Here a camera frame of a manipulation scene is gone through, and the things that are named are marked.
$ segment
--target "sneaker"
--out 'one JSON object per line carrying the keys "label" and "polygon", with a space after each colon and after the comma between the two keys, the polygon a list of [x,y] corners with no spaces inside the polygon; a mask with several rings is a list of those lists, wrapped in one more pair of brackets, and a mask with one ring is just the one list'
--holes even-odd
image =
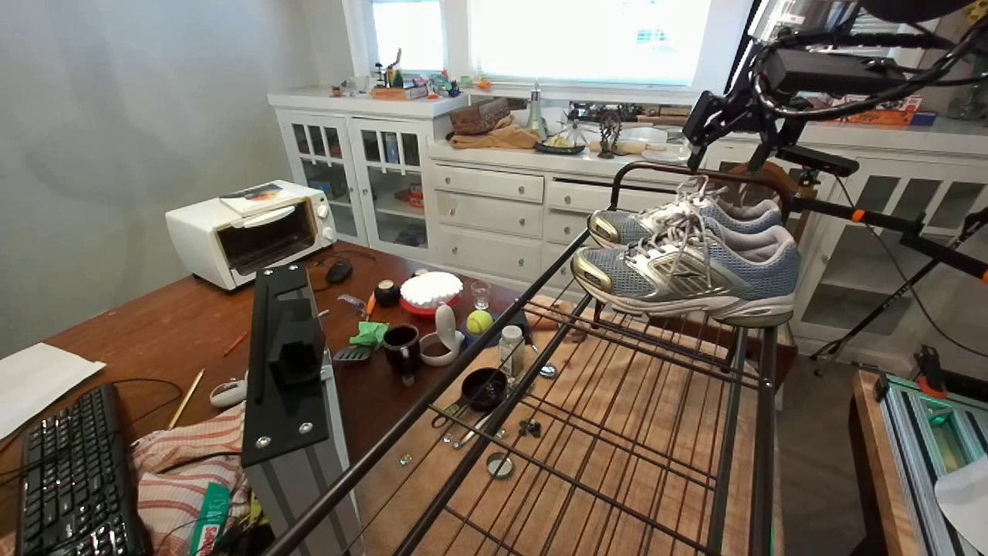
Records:
{"label": "sneaker", "polygon": [[726,238],[677,226],[658,244],[584,247],[573,268],[594,300],[619,312],[785,326],[793,314],[800,247],[782,226]]}
{"label": "sneaker", "polygon": [[634,240],[651,240],[661,238],[677,221],[698,216],[704,224],[716,224],[733,232],[763,232],[768,226],[782,224],[774,200],[759,200],[753,207],[730,203],[716,196],[702,198],[682,198],[674,203],[664,203],[658,211],[597,211],[591,214],[591,238],[598,244],[634,244]]}

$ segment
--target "wooden desk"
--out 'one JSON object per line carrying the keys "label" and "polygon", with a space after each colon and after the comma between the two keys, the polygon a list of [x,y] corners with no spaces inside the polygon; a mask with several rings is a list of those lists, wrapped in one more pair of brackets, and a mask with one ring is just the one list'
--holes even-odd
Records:
{"label": "wooden desk", "polygon": [[[338,261],[348,261],[356,273],[346,285],[329,286],[326,273]],[[358,310],[341,303],[344,295],[367,300],[376,282],[405,282],[413,274],[410,263],[356,244],[321,250],[307,261],[307,268],[318,310],[329,310],[326,337],[330,349],[344,349],[358,326]],[[467,291],[455,303],[457,319],[467,319],[474,310],[475,282],[462,282]],[[514,295],[489,286],[489,300],[490,310],[500,310]],[[141,432],[166,427],[195,374],[204,367],[208,374],[191,397],[182,422],[213,418],[210,390],[228,378],[244,378],[248,370],[249,310],[252,286],[225,295],[208,282],[182,279],[50,337],[47,343],[52,345],[106,362],[100,378],[69,393],[57,408],[73,403],[97,384],[118,384],[131,438],[139,438]],[[410,319],[401,310],[376,310],[375,320],[413,320],[419,332],[434,332],[434,320]],[[413,387],[401,387],[381,353],[371,366],[338,367],[348,457],[358,459],[439,378],[441,370],[422,367]],[[13,438],[0,453],[0,473],[20,469],[20,459],[23,445]],[[20,482],[13,479],[0,499],[0,531],[16,529],[16,490]]]}
{"label": "wooden desk", "polygon": [[894,453],[888,422],[874,398],[874,374],[856,378],[851,441],[867,538],[859,552],[922,552],[903,467]]}

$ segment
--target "papers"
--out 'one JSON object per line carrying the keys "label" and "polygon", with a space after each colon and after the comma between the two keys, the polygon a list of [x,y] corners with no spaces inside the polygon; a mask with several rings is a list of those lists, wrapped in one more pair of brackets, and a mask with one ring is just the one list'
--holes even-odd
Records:
{"label": "papers", "polygon": [[988,457],[936,482],[936,505],[978,552],[988,552]]}
{"label": "papers", "polygon": [[47,343],[0,360],[0,438],[102,367]]}

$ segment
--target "computer keyboard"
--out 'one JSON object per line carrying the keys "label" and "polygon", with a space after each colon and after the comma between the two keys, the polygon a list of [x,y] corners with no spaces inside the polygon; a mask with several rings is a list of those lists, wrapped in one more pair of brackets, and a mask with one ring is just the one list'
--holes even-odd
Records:
{"label": "computer keyboard", "polygon": [[118,390],[25,430],[20,552],[150,552]]}

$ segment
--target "wire rack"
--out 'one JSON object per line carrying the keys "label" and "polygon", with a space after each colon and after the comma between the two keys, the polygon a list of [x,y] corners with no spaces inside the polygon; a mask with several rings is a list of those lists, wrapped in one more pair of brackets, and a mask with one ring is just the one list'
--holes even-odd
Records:
{"label": "wire rack", "polygon": [[773,552],[774,332],[547,286],[580,240],[489,332],[534,332],[508,398],[435,430],[471,370],[504,366],[483,341],[272,552],[338,505],[348,552]]}

